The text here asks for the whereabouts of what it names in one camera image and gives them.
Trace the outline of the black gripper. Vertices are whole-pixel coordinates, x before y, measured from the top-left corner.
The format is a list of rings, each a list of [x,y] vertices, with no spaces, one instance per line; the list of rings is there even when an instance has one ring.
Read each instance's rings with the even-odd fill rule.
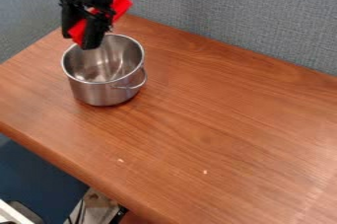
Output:
[[[60,0],[61,6],[61,35],[71,38],[68,33],[76,22],[85,18],[84,35],[81,39],[81,48],[84,50],[95,49],[100,46],[104,34],[108,31],[109,20],[114,16],[114,10],[110,7],[113,0]],[[92,8],[99,15],[92,15],[87,11]]]

